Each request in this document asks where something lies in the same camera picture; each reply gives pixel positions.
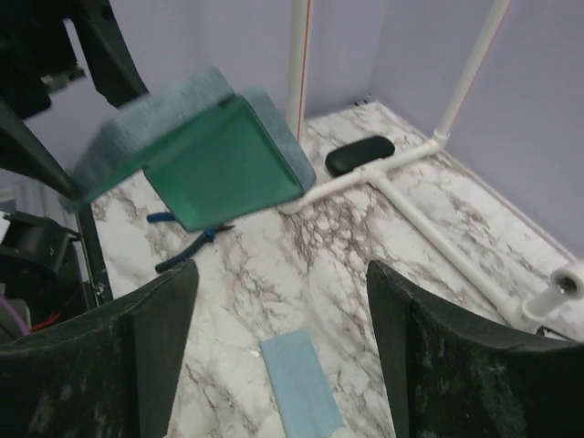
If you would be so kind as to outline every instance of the red string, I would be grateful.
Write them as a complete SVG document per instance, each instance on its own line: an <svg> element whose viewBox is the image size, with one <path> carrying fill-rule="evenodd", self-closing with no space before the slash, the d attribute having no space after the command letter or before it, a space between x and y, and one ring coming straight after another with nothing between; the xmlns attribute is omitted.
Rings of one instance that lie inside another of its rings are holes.
<svg viewBox="0 0 584 438"><path fill-rule="evenodd" d="M296 129L296 138L298 141L300 141L300 126L302 125L302 108L304 106L304 99L305 99L305 91L304 91L304 87L305 87L305 81L306 81L306 70L307 70L307 52L308 52L308 29L309 29L309 25L308 23L310 22L310 0L308 0L308 5L307 5L307 26L304 29L304 56L302 57L302 80L300 81L300 106L298 108L298 126Z"/></svg>
<svg viewBox="0 0 584 438"><path fill-rule="evenodd" d="M52 326L59 318L61 318L60 313L51 312L51 314L49 315L49 317L46 321L39 322L38 324L35 324L33 327L30 328L30 331L39 331L39 330L44 329L48 326Z"/></svg>

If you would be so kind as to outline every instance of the floor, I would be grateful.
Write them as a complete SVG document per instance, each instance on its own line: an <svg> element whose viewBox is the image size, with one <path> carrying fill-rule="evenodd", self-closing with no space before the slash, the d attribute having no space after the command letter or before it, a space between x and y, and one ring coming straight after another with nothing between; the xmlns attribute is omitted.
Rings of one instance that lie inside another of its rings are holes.
<svg viewBox="0 0 584 438"><path fill-rule="evenodd" d="M380 134L405 151L423 136L378 102L306 123L302 146L320 183L324 158ZM447 154L391 180L510 295L547 286L568 255L530 229ZM94 203L114 295L156 276L154 266L193 240L176 224L147 224L164 210L142 175ZM333 436L393 436L365 291L380 259L427 290L502 322L493 307L380 194L365 187L292 216L272 209L235 221L196 257L201 284L168 437L284 436L258 342L305 328L328 375L344 426ZM578 307L556 327L584 339Z"/></svg>

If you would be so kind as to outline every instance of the pvc pipe frame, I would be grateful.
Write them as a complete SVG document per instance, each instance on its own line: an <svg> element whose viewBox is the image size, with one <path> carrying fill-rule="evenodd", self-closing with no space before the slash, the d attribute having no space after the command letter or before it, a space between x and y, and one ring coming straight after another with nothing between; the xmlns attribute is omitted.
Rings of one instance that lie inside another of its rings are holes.
<svg viewBox="0 0 584 438"><path fill-rule="evenodd" d="M466 255L444 236L413 203L408 201L385 175L386 172L392 169L397 169L443 150L448 141L450 129L485 59L486 53L491 47L495 34L503 22L510 2L511 0L495 0L464 68L463 75L442 120L430 140L410 151L360 166L353 172L315 187L300 200L281 205L279 208L284 214L294 214L311 203L368 183L387 197L393 206L495 306L499 314L512 327L527 332L535 332L542 325L545 317L551 311L566 303L568 298L559 293L558 289L553 286L525 302L522 302L517 297L510 297L479 266L470 262ZM293 44L290 60L291 96L288 105L288 126L296 133L297 138L299 138L304 114L304 85L306 84L308 56L308 42L306 39L302 39L301 34L302 29L304 29L305 38L309 37L310 8L310 0L297 0L295 2Z"/></svg>
<svg viewBox="0 0 584 438"><path fill-rule="evenodd" d="M300 140L306 98L312 0L295 0L292 5L290 32L290 66L288 71L287 124Z"/></svg>

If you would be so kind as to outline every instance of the white pvc pipe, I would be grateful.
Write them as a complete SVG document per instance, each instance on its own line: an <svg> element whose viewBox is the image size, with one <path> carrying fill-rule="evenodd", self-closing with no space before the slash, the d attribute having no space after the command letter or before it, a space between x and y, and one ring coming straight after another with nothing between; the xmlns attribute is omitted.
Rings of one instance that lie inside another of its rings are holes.
<svg viewBox="0 0 584 438"><path fill-rule="evenodd" d="M393 169L397 169L398 167L405 166L411 162L415 162L422 158L433 155L436 152L441 151L442 148L442 144L432 139L426 141L420 146L416 146L415 148L410 149L409 151L401 152L382 160L377 160L373 162L372 165L382 172L389 172Z"/></svg>
<svg viewBox="0 0 584 438"><path fill-rule="evenodd" d="M584 297L584 260L576 260L556 269L549 276L549 287L523 303L523 311L532 318L545 318L568 301Z"/></svg>
<svg viewBox="0 0 584 438"><path fill-rule="evenodd" d="M446 108L446 112L438 124L438 128L436 128L436 132L440 135L447 135L453 127L456 115L463 105L468 90L473 85L476 73L485 59L486 52L491 47L493 39L495 39L496 31L501 26L501 23L503 23L503 18L505 17L505 13L509 8L510 3L511 0L495 0L486 22L483 25L483 29L474 44L471 56L466 63L463 75L456 86L456 90Z"/></svg>
<svg viewBox="0 0 584 438"><path fill-rule="evenodd" d="M300 140L308 73L310 28L312 24L312 0L294 0L290 31L290 65L288 71L287 124Z"/></svg>
<svg viewBox="0 0 584 438"><path fill-rule="evenodd" d="M297 201L280 205L278 210L283 214L295 214L307 205L311 205L321 199L329 198L336 193L345 192L361 183L363 183L361 173L353 171L340 176L339 178L335 178L332 181L316 186Z"/></svg>
<svg viewBox="0 0 584 438"><path fill-rule="evenodd" d="M344 192L360 183L364 183L362 174L372 170L381 170L382 172L397 169L410 162L415 162L421 158L432 155L442 149L442 145L435 140L428 140L424 144L417 146L409 151L393 155L388 158L379 159L374 162L368 162L361 168L347 173L332 181L325 182L309 190L302 198L293 203L280 205L278 209L283 214L296 214L307 205L311 205L321 199Z"/></svg>
<svg viewBox="0 0 584 438"><path fill-rule="evenodd" d="M501 316L516 329L534 331L541 321L535 323L521 313L520 302L510 297L483 270L472 263L448 237L443 235L433 223L400 193L381 172L368 175L368 182L408 219L428 241L436 247L458 271L463 274L496 307Z"/></svg>

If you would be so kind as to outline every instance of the black plastic part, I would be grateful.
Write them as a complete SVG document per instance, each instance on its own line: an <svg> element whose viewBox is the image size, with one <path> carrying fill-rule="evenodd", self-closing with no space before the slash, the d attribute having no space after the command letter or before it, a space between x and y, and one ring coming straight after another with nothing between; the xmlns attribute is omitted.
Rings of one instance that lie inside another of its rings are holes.
<svg viewBox="0 0 584 438"><path fill-rule="evenodd" d="M77 30L95 89L110 105L118 108L148 93L108 0L72 2L68 17Z"/></svg>
<svg viewBox="0 0 584 438"><path fill-rule="evenodd" d="M111 301L103 257L102 268L95 262L88 267L97 270L89 270L89 276L105 278L95 286L82 283L74 246L78 234L45 217L15 212L5 218L10 226L0 245L0 283L5 284L7 297L25 300L32 325L53 312L61 322L92 310L98 305L97 294L103 297L100 304ZM87 234L81 236L87 241ZM86 245L87 250L99 260L99 242Z"/></svg>
<svg viewBox="0 0 584 438"><path fill-rule="evenodd" d="M0 347L0 436L162 438L198 286L185 263Z"/></svg>
<svg viewBox="0 0 584 438"><path fill-rule="evenodd" d="M397 438L584 436L584 345L481 318L381 262L367 292Z"/></svg>
<svg viewBox="0 0 584 438"><path fill-rule="evenodd" d="M0 168L39 180L69 199L79 197L71 177L2 99Z"/></svg>
<svg viewBox="0 0 584 438"><path fill-rule="evenodd" d="M0 33L0 99L4 99L20 119L51 106L35 60L24 44L24 41Z"/></svg>
<svg viewBox="0 0 584 438"><path fill-rule="evenodd" d="M390 157L394 153L393 143L385 137L376 135L334 150L327 155L325 165L328 173L336 177L349 173L368 162Z"/></svg>
<svg viewBox="0 0 584 438"><path fill-rule="evenodd" d="M559 331L555 330L552 327L547 327L547 326L541 326L540 328L537 329L537 334L539 336L546 336L548 338L553 338L553 339L561 339L561 340L569 340L570 342L578 342L577 340L563 334L560 333Z"/></svg>
<svg viewBox="0 0 584 438"><path fill-rule="evenodd" d="M113 295L91 205L81 207L77 211L77 219L81 243L83 244L88 265L91 290L94 291L99 305L109 303L113 299Z"/></svg>

